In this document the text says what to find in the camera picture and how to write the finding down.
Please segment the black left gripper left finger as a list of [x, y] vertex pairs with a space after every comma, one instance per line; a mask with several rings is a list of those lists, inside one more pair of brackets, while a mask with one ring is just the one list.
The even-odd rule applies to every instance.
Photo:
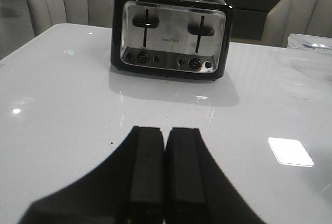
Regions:
[[133, 127], [99, 166], [33, 202], [20, 223], [163, 223], [163, 166], [160, 129]]

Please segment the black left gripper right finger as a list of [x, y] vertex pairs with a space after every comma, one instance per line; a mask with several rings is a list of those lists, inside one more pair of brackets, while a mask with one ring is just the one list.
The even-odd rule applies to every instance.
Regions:
[[199, 129], [173, 128], [165, 150], [166, 223], [262, 223], [207, 149]]

